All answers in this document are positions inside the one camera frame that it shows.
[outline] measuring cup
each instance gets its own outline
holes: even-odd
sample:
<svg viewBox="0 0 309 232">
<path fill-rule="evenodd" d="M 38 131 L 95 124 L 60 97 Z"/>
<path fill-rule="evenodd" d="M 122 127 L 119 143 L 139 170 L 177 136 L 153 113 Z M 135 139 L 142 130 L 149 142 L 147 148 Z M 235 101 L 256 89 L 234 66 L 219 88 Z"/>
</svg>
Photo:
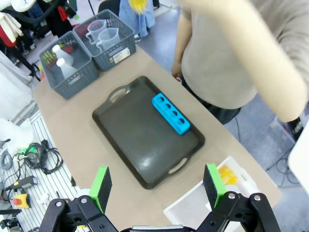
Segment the measuring cup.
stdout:
<svg viewBox="0 0 309 232">
<path fill-rule="evenodd" d="M 98 19 L 93 21 L 89 24 L 87 29 L 89 32 L 86 34 L 86 37 L 89 39 L 90 44 L 96 44 L 98 42 L 98 36 L 106 29 L 106 20 Z"/>
<path fill-rule="evenodd" d="M 112 46 L 120 42 L 119 28 L 107 28 L 103 30 L 98 36 L 98 40 L 99 42 L 97 43 L 97 47 L 100 50 L 100 45 L 102 45 L 105 50 L 111 48 Z"/>
</svg>

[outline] beige t-shirt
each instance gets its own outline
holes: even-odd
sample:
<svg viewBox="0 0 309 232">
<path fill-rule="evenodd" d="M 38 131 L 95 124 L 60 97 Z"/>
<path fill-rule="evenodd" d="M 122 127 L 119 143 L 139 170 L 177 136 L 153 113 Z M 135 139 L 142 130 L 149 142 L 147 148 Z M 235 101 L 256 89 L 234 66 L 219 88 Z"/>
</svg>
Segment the beige t-shirt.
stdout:
<svg viewBox="0 0 309 232">
<path fill-rule="evenodd" d="M 251 2 L 309 85 L 309 0 Z M 193 28 L 182 60 L 188 86 L 201 99 L 224 109 L 247 104 L 256 89 L 223 32 L 207 15 L 188 9 L 182 14 L 191 19 Z"/>
</svg>

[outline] black tray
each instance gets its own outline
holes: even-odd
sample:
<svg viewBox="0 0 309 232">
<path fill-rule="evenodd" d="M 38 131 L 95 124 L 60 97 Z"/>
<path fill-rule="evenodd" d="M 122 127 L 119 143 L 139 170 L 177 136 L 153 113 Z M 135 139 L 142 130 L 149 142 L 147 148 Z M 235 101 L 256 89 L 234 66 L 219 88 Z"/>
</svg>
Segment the black tray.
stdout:
<svg viewBox="0 0 309 232">
<path fill-rule="evenodd" d="M 115 89 L 92 114 L 100 130 L 145 189 L 153 189 L 181 170 L 205 143 L 203 134 L 190 121 L 190 130 L 179 135 L 160 115 L 151 101 L 160 92 L 147 77 L 141 76 Z M 171 173 L 180 163 L 182 166 Z"/>
</svg>

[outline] yellow object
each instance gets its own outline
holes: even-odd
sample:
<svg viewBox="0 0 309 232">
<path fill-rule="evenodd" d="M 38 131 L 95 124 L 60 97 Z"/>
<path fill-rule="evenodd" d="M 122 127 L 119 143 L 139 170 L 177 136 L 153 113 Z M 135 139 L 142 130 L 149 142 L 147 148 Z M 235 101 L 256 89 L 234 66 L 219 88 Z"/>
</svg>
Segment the yellow object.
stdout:
<svg viewBox="0 0 309 232">
<path fill-rule="evenodd" d="M 129 4 L 138 14 L 142 14 L 147 9 L 147 0 L 129 0 Z"/>
<path fill-rule="evenodd" d="M 17 208 L 29 209 L 29 205 L 27 204 L 27 194 L 19 194 L 16 195 L 15 198 L 21 200 L 21 204 L 17 205 Z"/>
<path fill-rule="evenodd" d="M 221 179 L 225 185 L 235 185 L 238 182 L 238 178 L 234 176 L 234 173 L 229 170 L 226 166 L 222 166 L 218 170 Z"/>
</svg>

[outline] white label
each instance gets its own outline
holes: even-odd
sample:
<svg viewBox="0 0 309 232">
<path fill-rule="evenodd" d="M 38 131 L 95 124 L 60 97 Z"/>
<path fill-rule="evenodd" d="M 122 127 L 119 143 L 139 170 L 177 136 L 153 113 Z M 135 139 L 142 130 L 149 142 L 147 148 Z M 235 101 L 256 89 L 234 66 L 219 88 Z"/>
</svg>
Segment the white label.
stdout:
<svg viewBox="0 0 309 232">
<path fill-rule="evenodd" d="M 112 58 L 114 59 L 115 64 L 117 64 L 128 56 L 130 56 L 130 50 L 128 48 L 125 48 L 121 52 L 118 52 L 116 55 L 114 55 Z"/>
</svg>

